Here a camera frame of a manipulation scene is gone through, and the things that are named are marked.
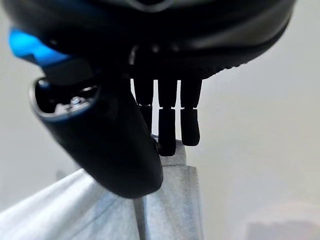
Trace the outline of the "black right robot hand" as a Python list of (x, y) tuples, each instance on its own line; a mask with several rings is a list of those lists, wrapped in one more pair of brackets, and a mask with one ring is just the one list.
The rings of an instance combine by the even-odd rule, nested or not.
[(32, 110), (100, 185), (136, 199), (160, 157), (200, 141), (203, 80), (246, 64), (285, 32), (293, 0), (3, 0), (9, 46), (39, 66)]

